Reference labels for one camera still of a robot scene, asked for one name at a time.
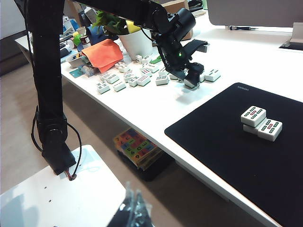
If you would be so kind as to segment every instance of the orange cloth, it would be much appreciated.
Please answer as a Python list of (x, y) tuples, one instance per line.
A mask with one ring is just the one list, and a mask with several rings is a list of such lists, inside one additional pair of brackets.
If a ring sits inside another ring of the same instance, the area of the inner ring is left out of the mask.
[(111, 39), (85, 48), (82, 53), (87, 56), (92, 66), (99, 68), (100, 72), (106, 72), (123, 59), (119, 46)]

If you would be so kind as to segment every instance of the gray floor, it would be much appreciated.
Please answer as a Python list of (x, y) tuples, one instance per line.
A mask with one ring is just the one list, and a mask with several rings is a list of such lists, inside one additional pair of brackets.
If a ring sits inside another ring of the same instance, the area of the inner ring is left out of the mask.
[[(30, 131), (37, 104), (32, 71), (26, 65), (1, 78), (1, 193), (47, 166), (31, 142)], [(144, 182), (120, 160), (112, 138), (128, 128), (101, 105), (63, 80), (64, 111), (122, 184), (130, 181), (153, 205), (157, 227), (262, 227), (232, 202), (226, 202), (173, 163), (154, 181)], [(77, 148), (69, 131), (67, 144)]]

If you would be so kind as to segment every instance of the computer monitor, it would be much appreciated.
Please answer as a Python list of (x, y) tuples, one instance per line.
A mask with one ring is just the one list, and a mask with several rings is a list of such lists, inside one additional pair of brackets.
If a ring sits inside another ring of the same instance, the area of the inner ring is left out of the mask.
[(207, 0), (213, 25), (293, 27), (303, 22), (303, 0)]

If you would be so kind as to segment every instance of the robotic arm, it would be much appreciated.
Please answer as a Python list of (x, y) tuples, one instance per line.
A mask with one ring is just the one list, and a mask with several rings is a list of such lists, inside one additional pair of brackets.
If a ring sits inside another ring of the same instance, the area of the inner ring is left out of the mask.
[[(193, 40), (184, 47), (181, 39), (196, 24), (194, 16), (181, 9), (176, 14), (151, 0), (76, 0), (112, 13), (153, 31), (166, 70), (193, 86), (199, 86), (204, 67), (191, 63), (191, 55), (206, 42)], [(55, 174), (74, 165), (75, 158), (65, 143), (67, 119), (63, 113), (59, 35), (62, 33), (63, 0), (15, 0), (33, 34), (34, 81), (38, 94), (36, 123), (42, 143), (42, 156)]]

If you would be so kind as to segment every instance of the white flower pot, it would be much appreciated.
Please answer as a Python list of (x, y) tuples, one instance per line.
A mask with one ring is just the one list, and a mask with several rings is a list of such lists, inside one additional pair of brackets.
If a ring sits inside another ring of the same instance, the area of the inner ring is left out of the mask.
[[(144, 29), (144, 32), (151, 37), (149, 30)], [(119, 35), (119, 38), (133, 61), (138, 54), (143, 57), (152, 54), (152, 42), (141, 30), (128, 35)]]

